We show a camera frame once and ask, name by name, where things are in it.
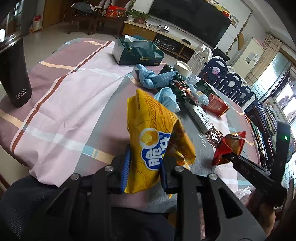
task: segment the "window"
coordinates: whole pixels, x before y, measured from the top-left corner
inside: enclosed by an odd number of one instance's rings
[[[296,123],[296,67],[290,69],[289,81],[275,98],[291,126]]]
[[[290,66],[291,61],[278,52],[263,74],[251,86],[252,92],[256,94],[260,102],[263,102],[276,89],[290,70]]]
[[[5,39],[5,29],[0,29],[0,43]]]

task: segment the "red box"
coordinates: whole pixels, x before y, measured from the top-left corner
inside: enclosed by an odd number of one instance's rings
[[[213,94],[209,95],[209,105],[202,105],[202,108],[214,113],[218,117],[222,116],[227,110],[229,110],[228,105],[221,98]]]
[[[116,10],[116,17],[117,18],[124,18],[126,14],[126,9],[124,7],[118,7]]]
[[[106,17],[116,18],[116,10],[118,6],[110,5],[106,11]]]

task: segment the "tissue box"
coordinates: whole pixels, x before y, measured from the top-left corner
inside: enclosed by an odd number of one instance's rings
[[[119,65],[159,66],[164,53],[151,40],[139,40],[125,35],[117,38],[112,54]]]
[[[202,108],[214,113],[218,117],[222,116],[227,110],[229,110],[228,105],[221,98],[213,94],[209,95],[209,105],[202,105]]]

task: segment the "black tumbler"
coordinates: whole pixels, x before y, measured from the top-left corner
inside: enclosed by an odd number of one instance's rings
[[[0,81],[15,107],[21,107],[32,96],[27,73],[23,38],[16,32],[0,43]]]

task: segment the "door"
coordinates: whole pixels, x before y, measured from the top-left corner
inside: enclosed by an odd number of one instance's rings
[[[63,21],[61,19],[63,0],[46,0],[43,13],[43,28],[48,28],[49,26]]]

